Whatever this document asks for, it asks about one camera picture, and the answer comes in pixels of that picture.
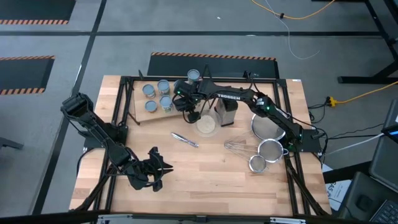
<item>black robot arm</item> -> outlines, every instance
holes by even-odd
[[[174,88],[175,96],[173,103],[178,111],[188,112],[188,120],[194,123],[200,119],[200,112],[195,111],[196,105],[201,100],[224,98],[229,100],[243,101],[250,110],[264,118],[267,117],[285,132],[284,147],[299,145],[303,139],[303,127],[292,123],[283,112],[276,107],[274,102],[265,94],[252,89],[233,88],[231,86],[218,86],[211,80],[193,82],[191,85],[181,80],[177,81]]]
[[[171,165],[163,161],[157,147],[149,151],[149,159],[140,161],[136,154],[113,136],[118,135],[118,128],[113,124],[105,123],[93,112],[93,102],[87,95],[78,93],[62,103],[62,113],[69,121],[77,121],[87,129],[86,135],[94,137],[105,148],[106,153],[118,175],[126,175],[131,186],[140,190],[143,187],[153,187],[156,192],[162,188],[161,178],[171,172]],[[153,175],[153,182],[149,182],[148,175]]]

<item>yellow cable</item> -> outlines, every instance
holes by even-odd
[[[269,12],[272,12],[272,10],[268,9],[267,7],[263,6],[262,4],[257,3],[255,0],[251,0],[251,1],[252,1],[254,4],[256,4],[256,5],[260,6],[260,7],[262,7],[263,9],[265,9],[265,10],[267,10],[267,11],[269,11]],[[328,6],[330,6],[330,5],[331,5],[333,2],[335,2],[335,1],[336,1],[336,0],[332,0],[331,2],[329,2],[329,3],[328,3],[326,6],[324,6],[323,8],[321,8],[321,9],[319,9],[318,11],[316,11],[316,12],[314,12],[314,13],[312,13],[312,14],[309,14],[309,15],[307,15],[307,16],[304,16],[304,17],[290,17],[290,16],[285,16],[285,15],[284,15],[284,18],[296,19],[296,20],[306,19],[306,18],[309,18],[309,17],[312,17],[312,16],[318,14],[319,12],[321,12],[321,11],[324,10],[324,9],[326,9]]]
[[[382,88],[380,88],[380,89],[373,90],[373,91],[364,93],[364,94],[359,95],[359,96],[355,96],[354,98],[351,98],[351,99],[349,99],[349,100],[345,100],[345,101],[338,101],[338,100],[335,100],[335,103],[336,103],[336,104],[348,103],[348,102],[351,102],[351,101],[353,101],[353,100],[356,100],[356,99],[358,99],[358,98],[360,98],[360,97],[369,95],[369,94],[371,94],[371,93],[375,93],[375,92],[377,92],[377,91],[385,90],[386,88],[389,88],[390,86],[393,86],[393,85],[395,85],[395,84],[398,84],[398,81],[396,81],[396,82],[394,82],[394,83],[391,83],[390,85],[386,85],[385,87],[382,87]]]

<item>mesh strainer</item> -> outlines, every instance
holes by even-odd
[[[279,141],[275,139],[265,139],[260,143],[258,153],[265,161],[275,163],[289,152],[282,147]]]
[[[266,160],[258,153],[258,138],[252,131],[225,141],[224,147],[248,161],[251,171],[261,173],[267,169]]]
[[[251,129],[253,133],[262,140],[280,140],[285,136],[285,131],[269,118],[262,118],[257,115],[251,118]]]

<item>hazard tape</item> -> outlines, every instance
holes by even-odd
[[[0,60],[55,59],[55,56],[0,57]]]
[[[0,95],[16,95],[16,94],[34,94],[43,93],[45,88],[21,88],[21,89],[9,89],[0,90]]]
[[[1,25],[65,25],[68,23],[69,21],[62,19],[0,19]]]
[[[255,57],[255,56],[233,56],[233,55],[213,55],[213,54],[190,54],[190,53],[168,53],[168,52],[152,52],[151,55],[160,56],[179,56],[179,57],[209,57],[209,58],[233,58],[233,59],[251,59],[251,60],[273,60],[273,57]]]

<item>wooden tabletop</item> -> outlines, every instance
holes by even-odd
[[[105,122],[110,122],[120,76],[104,76],[96,103],[95,113]],[[219,83],[219,85],[236,85]],[[239,83],[245,88],[248,84]],[[274,99],[271,84],[258,85],[260,91]],[[310,122],[308,109],[300,80],[287,80],[287,90],[292,114]],[[282,89],[279,89],[282,109]],[[130,104],[134,115],[134,103]],[[174,166],[174,171],[163,177],[163,188],[153,192],[152,188],[134,190],[127,179],[116,179],[112,201],[112,212],[162,213],[162,214],[208,214],[208,215],[291,215],[289,188],[284,161],[268,164],[263,174],[253,174],[248,162],[224,148],[224,141],[250,130],[252,112],[242,102],[236,112],[232,126],[221,128],[210,138],[197,135],[193,125],[181,116],[142,122],[140,126],[129,119],[129,134],[126,145],[140,159],[148,158],[148,151],[159,148],[164,161]],[[173,139],[170,132],[183,134],[187,139],[199,143],[194,148]],[[104,149],[95,149],[82,160],[76,180],[70,208],[79,206],[98,183]],[[331,212],[319,161],[310,153],[301,153],[305,183],[317,202]],[[299,188],[295,186],[298,209],[303,213]],[[105,186],[100,208],[104,208],[108,185]]]

